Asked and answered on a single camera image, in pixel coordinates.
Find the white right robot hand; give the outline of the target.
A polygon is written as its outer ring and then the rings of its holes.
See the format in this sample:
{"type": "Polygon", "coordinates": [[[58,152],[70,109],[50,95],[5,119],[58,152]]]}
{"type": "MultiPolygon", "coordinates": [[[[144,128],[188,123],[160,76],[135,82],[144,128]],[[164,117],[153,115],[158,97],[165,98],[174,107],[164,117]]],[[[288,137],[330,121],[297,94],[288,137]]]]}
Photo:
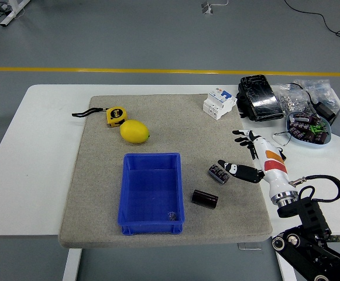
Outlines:
{"type": "Polygon", "coordinates": [[[252,157],[257,159],[260,169],[246,165],[235,165],[224,160],[218,164],[230,175],[251,183],[262,179],[269,184],[269,197],[274,205],[282,207],[298,200],[298,191],[289,183],[289,176],[284,160],[277,147],[262,136],[249,130],[235,130],[240,135],[235,141],[250,149],[252,157]]]}

